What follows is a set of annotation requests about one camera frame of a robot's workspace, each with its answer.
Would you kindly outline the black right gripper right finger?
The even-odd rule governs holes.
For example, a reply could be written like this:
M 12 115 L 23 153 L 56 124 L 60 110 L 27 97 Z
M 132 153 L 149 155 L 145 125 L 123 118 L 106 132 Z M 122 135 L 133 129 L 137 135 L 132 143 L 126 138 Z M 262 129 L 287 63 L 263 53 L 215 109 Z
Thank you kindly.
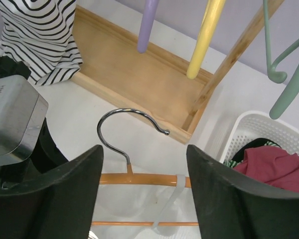
M 299 239 L 299 193 L 251 179 L 188 145 L 187 167 L 203 239 Z

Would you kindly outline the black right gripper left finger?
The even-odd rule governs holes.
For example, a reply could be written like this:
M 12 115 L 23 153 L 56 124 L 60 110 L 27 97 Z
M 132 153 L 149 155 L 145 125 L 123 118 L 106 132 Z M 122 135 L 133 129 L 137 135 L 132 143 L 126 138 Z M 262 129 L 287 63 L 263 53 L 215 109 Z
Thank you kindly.
M 95 145 L 32 180 L 0 190 L 0 239 L 86 239 L 104 151 Z

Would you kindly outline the orange plastic hanger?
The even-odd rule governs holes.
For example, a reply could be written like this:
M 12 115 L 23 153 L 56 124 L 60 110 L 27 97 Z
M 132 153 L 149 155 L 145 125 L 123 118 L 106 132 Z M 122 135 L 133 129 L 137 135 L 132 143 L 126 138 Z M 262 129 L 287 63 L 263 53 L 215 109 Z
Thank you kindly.
M 124 151 L 110 145 L 101 132 L 101 127 L 104 121 L 114 114 L 119 113 L 133 113 L 140 115 L 149 120 L 154 128 L 165 135 L 170 134 L 170 130 L 161 128 L 157 122 L 149 114 L 133 109 L 133 108 L 119 108 L 114 109 L 104 114 L 97 124 L 97 135 L 101 143 L 108 149 L 122 155 L 126 159 L 127 172 L 126 173 L 105 173 L 100 177 L 99 183 L 101 185 L 158 185 L 174 187 L 175 190 L 172 193 L 169 200 L 166 202 L 162 211 L 154 222 L 114 222 L 114 221 L 94 221 L 91 223 L 93 226 L 147 226 L 152 228 L 157 227 L 194 227 L 198 226 L 197 222 L 162 222 L 161 217 L 165 210 L 171 206 L 174 200 L 179 196 L 181 190 L 184 188 L 191 188 L 191 182 L 189 177 L 183 175 L 166 175 L 166 174 L 146 174 L 146 173 L 134 173 L 130 157 Z

